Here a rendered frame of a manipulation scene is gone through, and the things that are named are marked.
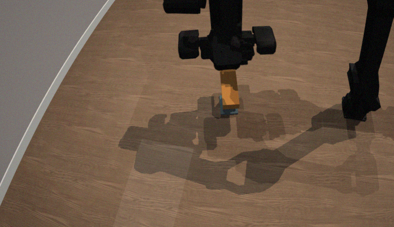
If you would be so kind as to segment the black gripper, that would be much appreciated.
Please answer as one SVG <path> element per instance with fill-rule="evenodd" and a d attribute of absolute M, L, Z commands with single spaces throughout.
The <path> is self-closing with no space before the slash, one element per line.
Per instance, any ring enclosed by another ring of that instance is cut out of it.
<path fill-rule="evenodd" d="M 253 26 L 252 31 L 242 31 L 242 15 L 239 19 L 232 22 L 221 22 L 210 16 L 211 29 L 218 28 L 219 32 L 229 32 L 231 27 L 237 27 L 241 39 L 245 43 L 251 43 L 252 47 L 256 44 L 258 54 L 274 54 L 277 42 L 272 28 L 270 26 Z M 207 37 L 199 37 L 199 30 L 181 31 L 179 33 L 178 51 L 181 59 L 197 58 L 199 56 L 199 47 L 201 58 L 210 59 L 213 62 L 212 49 L 209 48 L 208 44 L 208 35 Z"/>

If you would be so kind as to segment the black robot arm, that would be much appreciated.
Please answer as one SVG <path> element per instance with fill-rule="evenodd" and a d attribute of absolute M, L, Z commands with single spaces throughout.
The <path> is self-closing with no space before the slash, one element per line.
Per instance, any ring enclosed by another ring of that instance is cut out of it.
<path fill-rule="evenodd" d="M 200 14 L 207 0 L 164 0 L 165 13 Z M 209 0 L 210 15 L 221 22 L 232 22 L 242 15 L 243 0 Z M 359 60 L 349 63 L 350 92 L 342 98 L 344 118 L 366 121 L 369 111 L 381 108 L 379 68 L 394 18 L 394 0 L 367 0 L 368 10 Z M 229 32 L 211 29 L 208 35 L 214 68 L 238 69 L 252 60 L 253 47 L 245 43 L 237 27 Z M 346 117 L 345 117 L 346 116 Z"/>

